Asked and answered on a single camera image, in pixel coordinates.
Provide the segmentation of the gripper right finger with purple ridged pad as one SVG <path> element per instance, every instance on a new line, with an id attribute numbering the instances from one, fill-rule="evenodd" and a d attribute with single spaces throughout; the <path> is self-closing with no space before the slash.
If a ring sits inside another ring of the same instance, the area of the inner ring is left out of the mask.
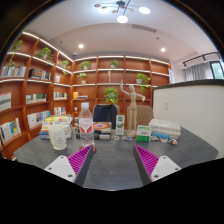
<path id="1" fill-rule="evenodd" d="M 168 156 L 157 156 L 138 145 L 133 147 L 133 156 L 144 185 L 180 170 L 180 167 Z"/>

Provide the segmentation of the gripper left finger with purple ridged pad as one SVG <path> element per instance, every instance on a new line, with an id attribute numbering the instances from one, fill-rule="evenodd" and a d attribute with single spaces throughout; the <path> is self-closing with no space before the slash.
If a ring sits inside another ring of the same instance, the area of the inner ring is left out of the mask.
<path id="1" fill-rule="evenodd" d="M 45 171 L 82 186 L 93 155 L 94 147 L 90 145 L 68 157 L 60 155 L 45 168 Z"/>

